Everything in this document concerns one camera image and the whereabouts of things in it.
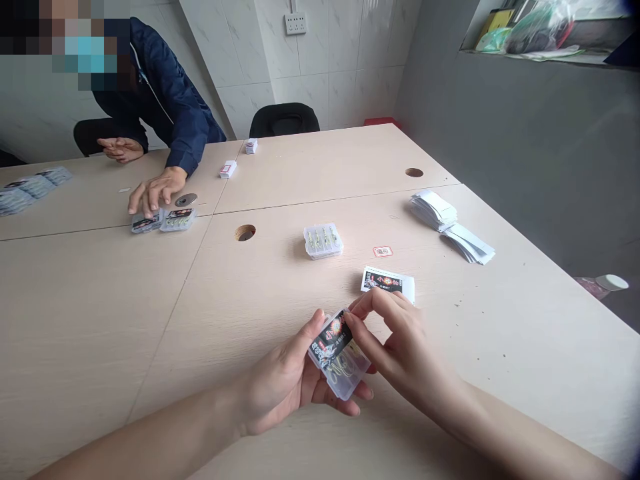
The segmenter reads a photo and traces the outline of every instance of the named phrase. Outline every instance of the navy blue jacket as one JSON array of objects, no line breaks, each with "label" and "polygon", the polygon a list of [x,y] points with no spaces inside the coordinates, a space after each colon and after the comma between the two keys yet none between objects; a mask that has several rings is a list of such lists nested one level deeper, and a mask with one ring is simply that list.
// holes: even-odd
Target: navy blue jacket
[{"label": "navy blue jacket", "polygon": [[148,152],[142,118],[171,148],[167,167],[181,167],[191,175],[202,159],[205,144],[227,138],[156,30],[132,17],[131,44],[138,92],[94,91],[93,96],[114,118],[120,137],[138,141]]}]

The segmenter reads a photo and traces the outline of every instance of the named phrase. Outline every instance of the red stool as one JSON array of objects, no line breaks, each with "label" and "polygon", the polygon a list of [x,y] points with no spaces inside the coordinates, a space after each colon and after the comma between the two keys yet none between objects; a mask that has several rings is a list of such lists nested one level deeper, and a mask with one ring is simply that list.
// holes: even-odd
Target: red stool
[{"label": "red stool", "polygon": [[368,127],[369,125],[382,125],[383,123],[392,123],[396,127],[398,127],[400,130],[402,130],[402,124],[400,124],[400,122],[397,122],[392,117],[382,117],[382,118],[378,118],[378,119],[366,119],[365,120],[365,127]]}]

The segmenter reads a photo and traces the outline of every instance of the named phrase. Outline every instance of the red sticker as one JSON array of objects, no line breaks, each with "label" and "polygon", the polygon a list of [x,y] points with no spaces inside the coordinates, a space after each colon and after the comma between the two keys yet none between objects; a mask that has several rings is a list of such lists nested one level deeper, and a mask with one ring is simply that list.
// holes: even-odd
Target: red sticker
[{"label": "red sticker", "polygon": [[374,247],[373,254],[376,257],[390,257],[393,255],[393,250],[391,247]]}]

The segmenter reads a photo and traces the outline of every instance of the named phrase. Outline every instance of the table surface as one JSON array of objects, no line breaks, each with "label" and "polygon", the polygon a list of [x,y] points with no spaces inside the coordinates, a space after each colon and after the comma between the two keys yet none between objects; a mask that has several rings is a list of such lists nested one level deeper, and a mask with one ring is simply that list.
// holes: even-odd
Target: table surface
[{"label": "table surface", "polygon": [[215,212],[459,183],[392,124],[327,130],[260,139],[256,155],[241,152]]},{"label": "table surface", "polygon": [[[174,194],[170,209],[177,208],[173,202],[184,193],[196,193],[198,214],[211,215],[227,182],[218,172],[227,160],[236,160],[242,145],[242,141],[207,145],[198,170],[186,188]],[[100,156],[0,169],[0,185],[55,165],[73,175],[22,213],[0,217],[0,240],[131,225],[129,195],[141,181],[162,173],[168,154],[167,149],[154,150],[127,165]]]}]

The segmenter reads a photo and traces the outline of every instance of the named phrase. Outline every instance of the stack of cards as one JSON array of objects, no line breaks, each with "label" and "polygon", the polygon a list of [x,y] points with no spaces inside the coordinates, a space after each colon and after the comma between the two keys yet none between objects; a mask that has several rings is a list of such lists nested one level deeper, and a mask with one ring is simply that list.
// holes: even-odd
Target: stack of cards
[{"label": "stack of cards", "polygon": [[371,362],[353,340],[344,314],[340,310],[334,316],[325,317],[322,332],[309,347],[309,356],[324,376],[327,384],[340,400],[349,400],[353,391],[365,376]]},{"label": "stack of cards", "polygon": [[162,226],[162,222],[165,219],[167,212],[165,210],[158,210],[152,219],[146,219],[141,213],[133,216],[131,222],[131,231],[134,233],[148,233],[153,230],[158,230]]},{"label": "stack of cards", "polygon": [[36,175],[41,175],[56,186],[62,185],[72,177],[71,172],[62,166],[42,170]]},{"label": "stack of cards", "polygon": [[431,228],[442,233],[458,221],[458,212],[431,190],[422,190],[411,197],[411,211]]},{"label": "stack of cards", "polygon": [[33,198],[40,199],[53,190],[55,185],[42,175],[32,175],[30,177],[22,177],[8,184],[5,188],[12,187],[18,187],[20,190],[24,190],[30,194]]},{"label": "stack of cards", "polygon": [[415,304],[415,281],[413,277],[373,267],[365,267],[360,290],[369,291],[374,287],[380,287],[388,292],[398,291],[408,298],[412,304]]},{"label": "stack of cards", "polygon": [[312,260],[342,255],[344,245],[332,223],[305,228],[305,248]]},{"label": "stack of cards", "polygon": [[486,265],[495,255],[495,250],[457,223],[442,233],[450,238],[469,263]]},{"label": "stack of cards", "polygon": [[176,231],[189,230],[195,219],[195,209],[174,210],[169,212],[162,222],[160,230]]},{"label": "stack of cards", "polygon": [[235,172],[235,168],[237,163],[235,160],[228,160],[225,162],[225,166],[220,170],[220,178],[231,178],[233,172]]},{"label": "stack of cards", "polygon": [[0,217],[20,213],[33,202],[35,199],[19,187],[0,189]]},{"label": "stack of cards", "polygon": [[249,139],[245,143],[247,155],[253,155],[258,150],[258,139]]}]

